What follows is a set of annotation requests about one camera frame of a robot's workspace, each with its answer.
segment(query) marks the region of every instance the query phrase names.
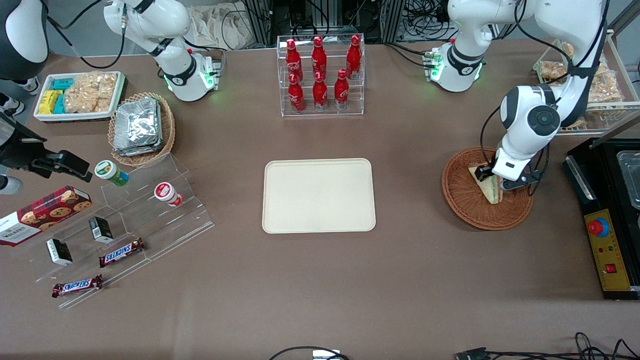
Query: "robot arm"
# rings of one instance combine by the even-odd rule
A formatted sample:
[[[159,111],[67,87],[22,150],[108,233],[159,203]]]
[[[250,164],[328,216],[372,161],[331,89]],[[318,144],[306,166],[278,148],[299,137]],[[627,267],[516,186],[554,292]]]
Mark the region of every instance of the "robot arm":
[[[46,9],[40,0],[0,1],[0,78],[21,81],[37,76],[49,56],[45,30]],[[47,139],[0,113],[0,165],[35,172],[48,178],[53,172],[89,181],[89,163],[62,150],[44,147]],[[0,175],[0,193],[15,193],[18,179]]]
[[[125,36],[156,59],[178,99],[195,101],[213,90],[211,58],[190,53],[182,40],[191,26],[184,5],[176,0],[114,0],[104,7],[105,21],[115,33],[123,31],[123,16],[128,18]]]
[[[518,8],[518,18],[530,18],[538,0],[527,0]],[[489,24],[514,22],[515,0],[449,0],[447,13],[458,25],[455,42],[435,47],[427,54],[434,69],[429,79],[445,90],[462,92],[477,79],[493,34]]]
[[[573,124],[584,114],[606,36],[606,27],[599,27],[600,7],[599,0],[538,3],[536,22],[552,36],[573,44],[573,62],[579,65],[569,66],[569,76],[561,86],[516,86],[502,99],[500,119],[507,133],[491,167],[506,180],[505,189],[537,181],[539,178],[525,173],[525,167],[560,127]],[[579,13],[567,17],[570,12]]]

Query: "small black box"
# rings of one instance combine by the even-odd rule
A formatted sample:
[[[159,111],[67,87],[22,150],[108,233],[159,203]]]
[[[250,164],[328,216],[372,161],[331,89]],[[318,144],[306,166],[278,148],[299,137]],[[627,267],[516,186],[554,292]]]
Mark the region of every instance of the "small black box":
[[[54,263],[67,266],[73,262],[66,243],[56,239],[47,240],[47,249],[49,249],[51,261]]]
[[[107,220],[99,217],[92,217],[89,219],[89,227],[93,233],[93,239],[102,243],[110,243],[113,241],[113,235],[109,228]]]

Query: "white cloth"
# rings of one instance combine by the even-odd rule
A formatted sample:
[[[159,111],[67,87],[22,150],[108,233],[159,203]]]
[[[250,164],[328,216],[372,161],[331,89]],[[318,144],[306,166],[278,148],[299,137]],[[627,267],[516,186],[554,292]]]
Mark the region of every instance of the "white cloth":
[[[235,4],[193,5],[187,11],[191,16],[195,45],[238,50],[254,43],[249,15],[242,1]]]

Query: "red button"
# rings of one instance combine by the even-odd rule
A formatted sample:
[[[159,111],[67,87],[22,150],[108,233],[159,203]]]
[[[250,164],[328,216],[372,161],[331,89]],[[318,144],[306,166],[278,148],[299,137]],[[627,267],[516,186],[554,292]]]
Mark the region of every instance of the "red button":
[[[587,224],[587,230],[594,235],[600,235],[604,231],[604,226],[597,220],[592,220]]]

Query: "acrylic bottle rack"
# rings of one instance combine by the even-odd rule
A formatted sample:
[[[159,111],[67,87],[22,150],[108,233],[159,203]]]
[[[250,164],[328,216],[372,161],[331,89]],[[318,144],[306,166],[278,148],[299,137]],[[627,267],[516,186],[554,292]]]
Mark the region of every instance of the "acrylic bottle rack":
[[[280,89],[280,110],[283,117],[291,116],[340,116],[340,115],[362,115],[364,113],[364,84],[365,84],[365,46],[364,41],[360,42],[362,59],[360,60],[360,76],[358,79],[348,79],[349,100],[345,110],[338,110],[335,107],[335,97],[333,89],[338,79],[338,70],[346,69],[347,50],[351,45],[353,34],[322,35],[323,46],[327,57],[326,79],[324,83],[328,89],[328,109],[325,112],[318,112],[314,108],[314,97],[312,88],[314,85],[314,74],[311,67],[311,52],[314,48],[313,37],[316,35],[295,35],[278,37],[278,86]],[[289,71],[287,70],[287,39],[293,38],[296,41],[296,48],[302,59],[303,80],[302,86],[305,110],[301,114],[296,114],[291,108],[289,101]]]

